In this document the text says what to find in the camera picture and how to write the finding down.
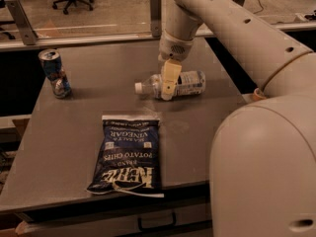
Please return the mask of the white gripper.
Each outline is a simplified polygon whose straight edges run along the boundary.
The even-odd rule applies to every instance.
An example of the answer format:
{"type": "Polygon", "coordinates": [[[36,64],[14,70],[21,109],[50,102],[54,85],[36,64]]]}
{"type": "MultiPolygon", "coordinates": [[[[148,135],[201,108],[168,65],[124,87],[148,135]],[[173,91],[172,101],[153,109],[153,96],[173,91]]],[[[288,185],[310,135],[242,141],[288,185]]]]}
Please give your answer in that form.
{"type": "Polygon", "coordinates": [[[159,41],[159,61],[166,61],[161,69],[161,98],[169,101],[173,98],[179,75],[182,71],[180,61],[185,60],[194,44],[193,39],[179,39],[167,31],[162,33],[159,41]]]}

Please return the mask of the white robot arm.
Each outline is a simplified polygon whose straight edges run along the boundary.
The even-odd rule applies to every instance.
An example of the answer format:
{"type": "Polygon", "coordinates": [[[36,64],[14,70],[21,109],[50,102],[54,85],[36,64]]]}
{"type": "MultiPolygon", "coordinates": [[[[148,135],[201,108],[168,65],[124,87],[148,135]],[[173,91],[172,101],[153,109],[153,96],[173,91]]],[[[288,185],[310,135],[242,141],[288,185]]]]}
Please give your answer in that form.
{"type": "Polygon", "coordinates": [[[213,137],[213,236],[316,237],[314,51],[231,0],[174,0],[159,46],[164,99],[200,25],[258,87],[213,137]]]}

